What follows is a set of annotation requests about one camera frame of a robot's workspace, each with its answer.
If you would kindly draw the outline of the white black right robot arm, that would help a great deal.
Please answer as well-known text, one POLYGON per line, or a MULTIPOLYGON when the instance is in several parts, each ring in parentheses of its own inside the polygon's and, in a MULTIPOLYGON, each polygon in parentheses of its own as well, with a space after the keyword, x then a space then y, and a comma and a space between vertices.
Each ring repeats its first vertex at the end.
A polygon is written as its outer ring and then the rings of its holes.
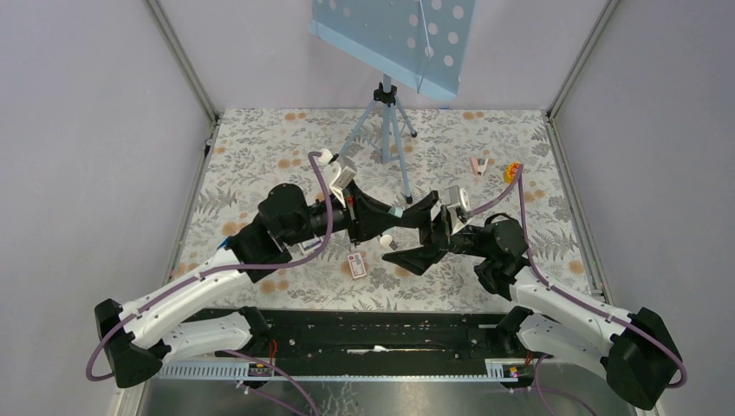
POLYGON ((481 258, 474 267, 481 286, 515 305, 497 334, 505 355, 518 357, 528 349, 572 362, 647 411, 675 387, 674 376, 684 373, 659 314, 645 307, 636 312, 617 308, 543 276, 517 219, 499 213, 482 226, 471 225, 463 205, 443 206, 436 198, 405 210, 392 207, 388 217, 420 233, 419 246, 383 257, 415 275, 449 253, 481 258))

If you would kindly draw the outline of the pink mini stapler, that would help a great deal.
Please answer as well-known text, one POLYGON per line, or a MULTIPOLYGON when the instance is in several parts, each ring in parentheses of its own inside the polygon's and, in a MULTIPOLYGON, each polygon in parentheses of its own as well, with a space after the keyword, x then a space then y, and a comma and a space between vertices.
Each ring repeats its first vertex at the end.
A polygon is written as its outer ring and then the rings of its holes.
POLYGON ((471 157, 470 163, 472 171, 477 176, 483 176, 488 166, 488 159, 471 157))

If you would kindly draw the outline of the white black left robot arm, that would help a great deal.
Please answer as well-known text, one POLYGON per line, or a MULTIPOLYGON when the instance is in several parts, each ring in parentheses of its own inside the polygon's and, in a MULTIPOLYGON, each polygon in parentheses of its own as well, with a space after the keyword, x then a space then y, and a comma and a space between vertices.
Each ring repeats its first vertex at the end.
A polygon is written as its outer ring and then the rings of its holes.
POLYGON ((175 358, 239 348, 260 355, 269 334, 239 313, 222 323, 192 323, 190 317, 244 283, 315 259, 337 231, 360 244, 406 225, 409 218, 408 209, 367 195, 353 180, 322 189, 324 198, 308 204, 300 186, 276 185, 252 221, 193 270, 136 300, 98 303, 99 343, 87 364, 88 380, 112 379, 117 387, 129 388, 175 358))

